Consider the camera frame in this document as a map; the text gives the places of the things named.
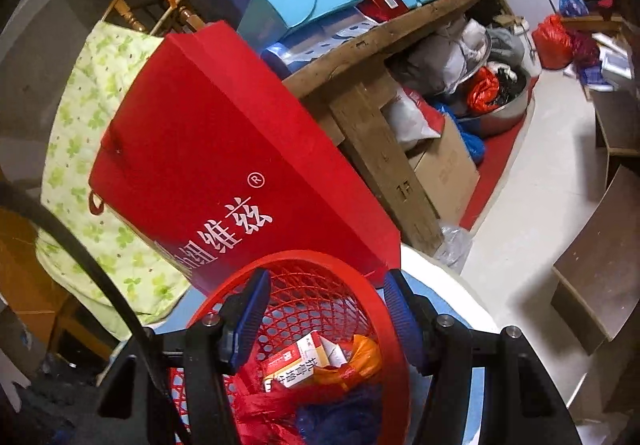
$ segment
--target clover pattern fabric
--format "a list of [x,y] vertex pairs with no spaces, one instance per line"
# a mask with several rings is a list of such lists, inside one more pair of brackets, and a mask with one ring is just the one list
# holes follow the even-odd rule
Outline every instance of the clover pattern fabric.
[[[42,179],[41,202],[85,245],[143,324],[166,317],[189,284],[106,205],[99,216],[89,211],[88,178],[105,129],[161,41],[105,22],[94,27],[58,106]],[[44,231],[38,232],[36,255],[116,338],[129,336],[94,282]]]

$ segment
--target white floor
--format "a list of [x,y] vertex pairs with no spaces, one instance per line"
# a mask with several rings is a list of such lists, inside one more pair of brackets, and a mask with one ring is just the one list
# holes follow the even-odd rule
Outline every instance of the white floor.
[[529,130],[462,277],[499,327],[521,327],[568,402],[590,358],[549,304],[557,284],[551,266],[604,193],[604,155],[576,80],[545,72],[534,94]]

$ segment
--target metal bolt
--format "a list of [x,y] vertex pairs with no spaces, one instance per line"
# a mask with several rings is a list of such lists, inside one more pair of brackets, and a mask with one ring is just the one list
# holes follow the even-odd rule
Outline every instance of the metal bolt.
[[438,315],[436,317],[436,322],[439,326],[443,328],[450,328],[453,326],[453,321],[455,319],[451,315]]
[[517,326],[507,326],[505,327],[504,332],[512,339],[519,339],[522,336],[522,330]]
[[215,326],[218,322],[220,322],[220,316],[216,313],[207,313],[202,318],[202,323],[207,327]]

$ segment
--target basket rim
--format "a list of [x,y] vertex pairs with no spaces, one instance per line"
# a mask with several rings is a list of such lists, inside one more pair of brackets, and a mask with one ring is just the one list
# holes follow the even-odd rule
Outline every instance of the basket rim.
[[307,261],[312,265],[327,269],[343,281],[357,297],[378,336],[378,342],[384,343],[380,346],[383,366],[379,375],[382,383],[383,401],[389,400],[389,402],[383,402],[382,428],[377,443],[379,445],[401,445],[404,443],[410,420],[409,370],[404,353],[382,298],[362,274],[344,261],[313,250],[286,250],[266,255],[228,277],[201,304],[189,320],[187,327],[204,317],[215,304],[222,300],[226,293],[243,284],[255,268],[263,266],[268,269],[268,265],[282,261]]

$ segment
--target barcode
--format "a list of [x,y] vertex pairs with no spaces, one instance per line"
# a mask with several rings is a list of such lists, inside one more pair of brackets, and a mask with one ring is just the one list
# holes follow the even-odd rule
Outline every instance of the barcode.
[[385,2],[386,2],[386,5],[389,6],[389,8],[391,9],[398,7],[398,3],[396,2],[396,0],[385,0]]

